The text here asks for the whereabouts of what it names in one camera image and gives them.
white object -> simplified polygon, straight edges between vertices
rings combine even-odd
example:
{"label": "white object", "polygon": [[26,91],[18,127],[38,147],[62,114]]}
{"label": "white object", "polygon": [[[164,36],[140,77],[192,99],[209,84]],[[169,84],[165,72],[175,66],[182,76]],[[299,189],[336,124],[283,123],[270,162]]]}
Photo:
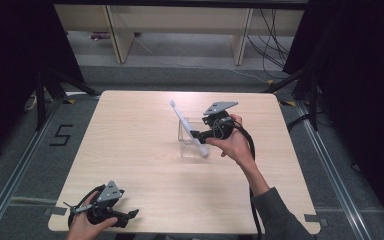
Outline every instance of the white object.
{"label": "white object", "polygon": [[205,145],[201,144],[198,139],[192,137],[191,131],[193,130],[193,128],[189,124],[189,122],[183,117],[182,113],[177,109],[176,103],[174,102],[174,100],[171,100],[169,103],[170,103],[170,106],[173,107],[174,112],[176,112],[177,117],[179,117],[179,120],[182,123],[183,128],[188,133],[189,137],[192,139],[194,144],[199,148],[201,155],[203,157],[207,157],[208,156],[208,149],[205,147]]}

clear acrylic holder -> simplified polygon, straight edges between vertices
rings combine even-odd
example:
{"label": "clear acrylic holder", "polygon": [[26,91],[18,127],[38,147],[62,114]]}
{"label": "clear acrylic holder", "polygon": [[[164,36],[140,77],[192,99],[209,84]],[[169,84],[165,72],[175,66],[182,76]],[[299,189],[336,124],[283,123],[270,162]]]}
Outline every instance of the clear acrylic holder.
{"label": "clear acrylic holder", "polygon": [[[202,119],[186,119],[191,125],[193,130],[197,131],[206,131],[208,127],[204,124]],[[182,125],[182,122],[179,120],[179,129],[177,134],[177,139],[180,142],[180,154],[182,158],[205,158],[202,156],[199,147],[194,143],[189,134],[186,132],[185,128]],[[209,147],[207,144],[202,144],[202,147],[206,148],[209,155]]]}

handheld controller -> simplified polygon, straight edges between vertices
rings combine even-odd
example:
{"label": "handheld controller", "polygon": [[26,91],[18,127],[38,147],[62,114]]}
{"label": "handheld controller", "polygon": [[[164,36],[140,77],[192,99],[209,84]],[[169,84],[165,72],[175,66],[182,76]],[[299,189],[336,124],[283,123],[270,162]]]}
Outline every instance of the handheld controller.
{"label": "handheld controller", "polygon": [[[92,193],[98,191],[90,204],[81,206],[84,200]],[[70,207],[70,216],[68,218],[68,226],[71,225],[74,215],[87,211],[87,218],[92,224],[99,224],[111,217],[117,217],[118,221],[112,227],[125,228],[130,219],[135,218],[139,209],[130,211],[129,213],[121,213],[113,210],[114,205],[118,199],[123,196],[124,190],[118,189],[114,181],[110,181],[107,186],[102,185],[93,189],[77,206]]]}
{"label": "handheld controller", "polygon": [[235,122],[226,112],[227,108],[237,105],[238,102],[215,102],[205,112],[202,120],[205,125],[210,127],[210,130],[199,132],[191,131],[191,135],[197,138],[201,144],[209,137],[218,139],[226,139],[233,131]]}

sleeve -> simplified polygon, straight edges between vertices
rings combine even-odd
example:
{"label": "sleeve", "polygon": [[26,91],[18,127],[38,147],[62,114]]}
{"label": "sleeve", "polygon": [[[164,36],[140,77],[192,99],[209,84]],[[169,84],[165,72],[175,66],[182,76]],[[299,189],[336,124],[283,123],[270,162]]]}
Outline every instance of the sleeve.
{"label": "sleeve", "polygon": [[263,221],[267,240],[314,239],[298,219],[289,212],[276,188],[252,199]]}

cable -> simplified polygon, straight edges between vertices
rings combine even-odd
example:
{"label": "cable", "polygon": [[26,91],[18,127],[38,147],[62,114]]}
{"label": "cable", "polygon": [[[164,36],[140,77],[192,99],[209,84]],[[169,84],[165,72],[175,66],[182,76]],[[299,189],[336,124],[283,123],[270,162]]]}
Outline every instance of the cable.
{"label": "cable", "polygon": [[[111,8],[114,12],[118,13],[118,10],[117,8]],[[149,48],[147,48],[139,39],[136,38],[136,36],[133,34],[132,35],[133,39],[138,42],[146,51],[148,51],[149,53],[151,53],[153,56],[155,57],[158,57],[157,55],[154,54],[153,51],[151,51]],[[232,69],[225,69],[225,68],[212,68],[212,67],[208,67],[208,66],[203,66],[203,65],[184,65],[184,64],[178,64],[178,63],[169,63],[169,62],[164,62],[164,61],[161,61],[159,59],[157,59],[158,62],[160,63],[163,63],[163,64],[166,64],[166,65],[171,65],[171,66],[179,66],[179,67],[187,67],[187,68],[205,68],[205,69],[216,69],[216,70],[227,70],[227,71],[231,71],[235,74],[238,74],[238,75],[241,75],[241,76],[244,76],[244,77],[249,77],[249,78],[254,78],[254,79],[257,79],[258,81],[260,82],[263,82],[263,83],[267,83],[268,84],[268,81],[266,80],[263,80],[257,76],[253,76],[253,75],[249,75],[249,74],[245,74],[245,73],[241,73],[241,72],[238,72],[238,71],[235,71],[235,70],[232,70]],[[264,70],[264,72],[272,77],[272,78],[278,78],[278,77],[274,77],[274,76],[271,76],[270,74],[267,73],[267,71]]]}
{"label": "cable", "polygon": [[[252,140],[251,135],[248,133],[248,131],[245,130],[245,128],[240,123],[238,123],[237,121],[234,121],[234,123],[235,124],[229,124],[229,123],[223,122],[222,125],[227,125],[227,126],[236,128],[239,130],[239,132],[242,133],[242,135],[244,135],[244,137],[248,141],[249,150],[251,151],[252,158],[255,161],[255,146],[254,146],[254,141]],[[249,199],[250,199],[250,203],[251,203],[252,217],[254,219],[255,227],[257,228],[257,234],[258,234],[257,240],[261,240],[263,234],[261,231],[260,221],[258,220],[257,210],[254,206],[254,203],[252,202],[253,197],[254,197],[254,193],[252,192],[252,190],[250,188],[249,189]]]}
{"label": "cable", "polygon": [[257,47],[256,44],[254,44],[254,42],[251,40],[251,38],[249,36],[247,36],[249,42],[251,43],[252,47],[257,51],[258,54],[260,54],[261,56],[263,57],[266,57],[268,58],[271,62],[273,62],[274,64],[276,64],[277,66],[279,67],[283,67],[283,64],[278,62],[275,58],[273,58],[272,56],[268,55],[265,51],[261,50],[259,47]]}
{"label": "cable", "polygon": [[264,40],[261,38],[260,35],[258,35],[258,38],[259,38],[260,41],[262,41],[265,45],[268,45],[269,48],[271,48],[271,49],[273,49],[273,50],[276,50],[276,51],[281,51],[281,52],[284,53],[284,54],[289,54],[289,51],[287,51],[287,50],[279,50],[279,48],[277,48],[277,47],[275,48],[275,47],[273,47],[273,46],[270,46],[270,44],[267,43],[266,41],[264,41]]}
{"label": "cable", "polygon": [[[101,185],[101,186],[98,186],[94,189],[92,189],[88,194],[86,194],[86,196],[84,196],[82,198],[82,200],[80,200],[79,204],[77,204],[75,206],[75,208],[79,208],[80,206],[82,206],[83,202],[86,201],[86,199],[88,197],[90,197],[90,195],[92,195],[94,192],[98,191],[98,192],[102,192],[103,190],[105,189],[105,185]],[[71,226],[71,223],[73,222],[74,220],[74,213],[70,211],[70,215],[68,216],[68,227]]]}
{"label": "cable", "polygon": [[[214,121],[214,124],[213,124],[213,127],[212,127],[212,129],[213,129],[213,136],[215,138],[218,138],[218,139],[223,139],[224,138],[224,131],[223,131],[223,128],[220,126],[219,122],[222,122],[221,119],[218,119],[218,120]],[[216,136],[217,130],[219,130],[221,132],[221,136],[219,136],[219,137]]]}
{"label": "cable", "polygon": [[13,197],[11,198],[11,205],[55,205],[56,200],[43,199],[43,198],[29,198],[29,197]]}
{"label": "cable", "polygon": [[[275,25],[275,20],[276,20],[276,10],[275,9],[272,9],[272,24],[271,24],[271,27],[269,26],[269,23],[267,22],[266,20],[266,17],[264,16],[264,13],[263,11],[260,9],[260,13],[261,13],[261,16],[263,17],[263,20],[267,26],[267,29],[269,30],[269,38],[267,40],[267,42],[265,42],[264,40],[262,40],[261,36],[259,36],[259,39],[265,44],[265,49],[264,49],[264,52],[267,51],[267,48],[270,47],[272,49],[275,49],[277,50],[278,54],[279,54],[279,58],[281,60],[281,68],[284,67],[284,64],[286,62],[286,58],[284,56],[284,54],[288,54],[288,50],[286,48],[284,48],[278,41],[277,41],[277,36],[276,36],[276,25]],[[273,41],[276,43],[276,47],[277,48],[273,48],[269,45],[270,43],[270,39],[273,38]],[[263,69],[264,71],[267,73],[267,71],[265,70],[265,57],[267,56],[267,54],[263,55]]]}
{"label": "cable", "polygon": [[[325,113],[325,112],[322,111],[322,112],[317,112],[316,114],[324,114],[324,113]],[[288,132],[290,132],[290,131],[292,130],[292,128],[293,128],[295,125],[297,125],[299,122],[301,122],[301,121],[303,121],[303,120],[306,120],[306,119],[309,119],[309,118],[310,118],[310,114],[304,114],[304,115],[302,115],[301,117],[295,119],[294,121],[288,123],[288,124],[286,125],[286,127],[288,128]]]}

